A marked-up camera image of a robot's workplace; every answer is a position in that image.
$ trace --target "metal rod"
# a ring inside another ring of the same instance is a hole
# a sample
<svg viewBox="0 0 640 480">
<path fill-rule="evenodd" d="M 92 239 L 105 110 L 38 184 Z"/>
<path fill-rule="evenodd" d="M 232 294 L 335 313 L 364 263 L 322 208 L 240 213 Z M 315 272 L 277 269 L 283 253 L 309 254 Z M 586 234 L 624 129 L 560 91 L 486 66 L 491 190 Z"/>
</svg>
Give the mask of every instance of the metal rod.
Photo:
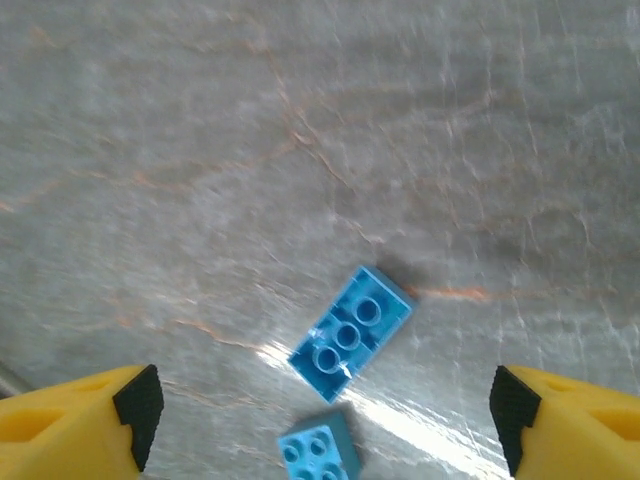
<svg viewBox="0 0 640 480">
<path fill-rule="evenodd" d="M 33 390 L 25 380 L 0 362 L 0 398 L 13 397 Z"/>
</svg>

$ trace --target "gray marble countertop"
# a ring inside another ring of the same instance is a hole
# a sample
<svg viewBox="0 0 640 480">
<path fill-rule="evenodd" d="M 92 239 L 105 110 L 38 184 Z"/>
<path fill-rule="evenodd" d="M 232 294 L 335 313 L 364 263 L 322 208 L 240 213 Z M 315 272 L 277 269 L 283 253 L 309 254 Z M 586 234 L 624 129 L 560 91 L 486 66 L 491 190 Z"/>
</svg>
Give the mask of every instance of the gray marble countertop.
<svg viewBox="0 0 640 480">
<path fill-rule="evenodd" d="M 0 0 L 0 352 L 155 363 L 149 479 L 284 479 L 286 358 L 419 299 L 342 395 L 363 480 L 506 477 L 496 365 L 640 393 L 637 0 Z"/>
</svg>

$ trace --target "table surface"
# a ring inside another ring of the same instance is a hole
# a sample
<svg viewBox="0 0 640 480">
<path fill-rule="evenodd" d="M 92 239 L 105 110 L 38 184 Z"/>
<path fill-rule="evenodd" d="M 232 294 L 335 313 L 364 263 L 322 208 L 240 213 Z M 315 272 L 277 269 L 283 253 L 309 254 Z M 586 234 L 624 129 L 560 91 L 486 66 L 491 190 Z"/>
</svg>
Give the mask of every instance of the table surface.
<svg viewBox="0 0 640 480">
<path fill-rule="evenodd" d="M 0 352 L 154 363 L 150 479 L 283 479 L 357 265 L 419 301 L 341 396 L 364 480 L 505 478 L 498 364 L 640 393 L 637 0 L 4 0 Z"/>
</svg>

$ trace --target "black rubber pad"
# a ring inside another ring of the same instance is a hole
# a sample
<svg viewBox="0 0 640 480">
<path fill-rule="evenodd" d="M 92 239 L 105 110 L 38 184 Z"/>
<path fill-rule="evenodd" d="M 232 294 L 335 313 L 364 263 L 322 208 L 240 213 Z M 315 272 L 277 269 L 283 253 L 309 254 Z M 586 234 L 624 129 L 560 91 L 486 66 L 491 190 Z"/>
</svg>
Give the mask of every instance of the black rubber pad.
<svg viewBox="0 0 640 480">
<path fill-rule="evenodd" d="M 489 408 L 507 459 L 509 473 L 513 477 L 522 461 L 522 429 L 533 426 L 540 400 L 540 395 L 504 365 L 498 367 L 491 387 Z"/>
<path fill-rule="evenodd" d="M 131 454 L 143 471 L 164 408 L 158 369 L 149 365 L 113 396 L 122 425 L 131 425 Z"/>
</svg>

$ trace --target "blue lego brick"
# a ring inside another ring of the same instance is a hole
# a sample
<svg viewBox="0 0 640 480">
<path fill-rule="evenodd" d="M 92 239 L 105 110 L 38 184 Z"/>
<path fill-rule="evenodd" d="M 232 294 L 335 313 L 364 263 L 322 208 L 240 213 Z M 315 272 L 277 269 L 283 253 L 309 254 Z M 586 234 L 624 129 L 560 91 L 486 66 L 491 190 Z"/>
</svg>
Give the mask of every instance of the blue lego brick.
<svg viewBox="0 0 640 480">
<path fill-rule="evenodd" d="M 342 412 L 294 425 L 278 439 L 291 480 L 356 480 L 362 468 Z"/>
<path fill-rule="evenodd" d="M 289 363 L 329 403 L 411 316 L 415 302 L 362 266 L 309 330 Z"/>
</svg>

